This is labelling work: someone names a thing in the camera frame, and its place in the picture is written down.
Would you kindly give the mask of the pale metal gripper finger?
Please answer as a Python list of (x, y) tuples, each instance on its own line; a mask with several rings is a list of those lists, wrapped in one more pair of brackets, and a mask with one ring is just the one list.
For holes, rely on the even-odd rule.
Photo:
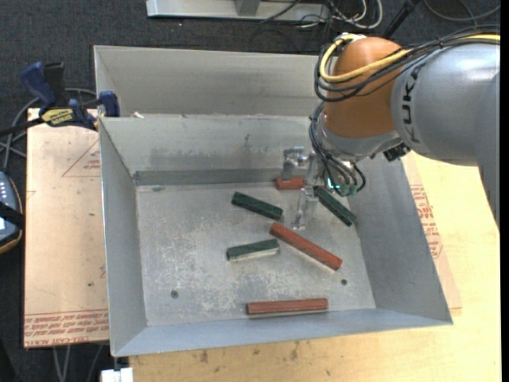
[(300, 230), (305, 228), (308, 210), (317, 202), (318, 199), (315, 195), (315, 189), (313, 187), (305, 187), (300, 190), (299, 198), (297, 201), (297, 210), (291, 224), (293, 230)]
[(290, 181), (293, 177), (293, 170), (301, 168), (309, 161), (309, 153), (303, 146), (294, 146), (283, 150), (284, 161), (281, 170), (281, 179)]

